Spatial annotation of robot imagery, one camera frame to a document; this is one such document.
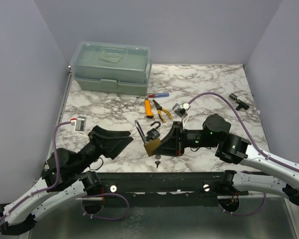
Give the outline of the small silver key set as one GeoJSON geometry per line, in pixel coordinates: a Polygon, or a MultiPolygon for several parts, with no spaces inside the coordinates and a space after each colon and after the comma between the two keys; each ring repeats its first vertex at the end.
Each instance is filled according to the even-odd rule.
{"type": "Polygon", "coordinates": [[[159,165],[161,164],[161,161],[160,161],[161,160],[161,156],[160,155],[156,155],[155,159],[156,159],[156,161],[155,161],[156,169],[158,169],[159,165]]]}

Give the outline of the brass padlock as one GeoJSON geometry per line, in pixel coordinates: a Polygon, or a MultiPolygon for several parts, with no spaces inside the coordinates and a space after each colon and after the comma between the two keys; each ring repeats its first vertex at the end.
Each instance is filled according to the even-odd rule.
{"type": "Polygon", "coordinates": [[[139,122],[137,120],[135,120],[135,126],[136,126],[138,133],[140,134],[140,137],[141,137],[143,143],[144,143],[144,148],[145,148],[148,156],[153,156],[154,150],[157,149],[158,146],[161,144],[160,138],[147,141],[146,135],[144,134],[144,132],[141,128],[141,125],[139,124],[139,122]]]}

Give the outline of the black padlock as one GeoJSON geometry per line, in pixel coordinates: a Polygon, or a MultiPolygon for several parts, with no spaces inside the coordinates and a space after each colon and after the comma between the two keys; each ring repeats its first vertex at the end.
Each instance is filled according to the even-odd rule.
{"type": "Polygon", "coordinates": [[[157,129],[161,126],[161,123],[159,121],[154,121],[150,124],[150,126],[153,126],[153,128],[147,132],[147,141],[154,140],[160,137],[160,133],[157,129]]]}

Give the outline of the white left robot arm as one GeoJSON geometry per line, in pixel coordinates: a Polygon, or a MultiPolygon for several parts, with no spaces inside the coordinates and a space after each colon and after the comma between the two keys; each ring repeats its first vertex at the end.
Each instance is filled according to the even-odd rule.
{"type": "Polygon", "coordinates": [[[54,148],[48,169],[23,196],[0,204],[0,233],[18,236],[33,229],[40,218],[59,205],[81,197],[118,197],[105,192],[95,171],[86,171],[100,156],[115,159],[132,141],[129,131],[105,130],[98,125],[88,134],[89,142],[78,152],[54,148]]]}

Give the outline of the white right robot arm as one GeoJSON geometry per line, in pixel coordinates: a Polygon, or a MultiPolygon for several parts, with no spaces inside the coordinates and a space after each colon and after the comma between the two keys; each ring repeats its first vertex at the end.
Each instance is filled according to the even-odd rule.
{"type": "Polygon", "coordinates": [[[229,178],[219,183],[223,194],[264,192],[284,197],[299,206],[299,163],[260,149],[251,140],[230,133],[230,127],[218,114],[208,116],[200,130],[184,129],[181,122],[175,121],[153,153],[177,157],[182,156],[186,148],[216,148],[215,156],[220,160],[261,171],[260,175],[228,171],[229,178]]]}

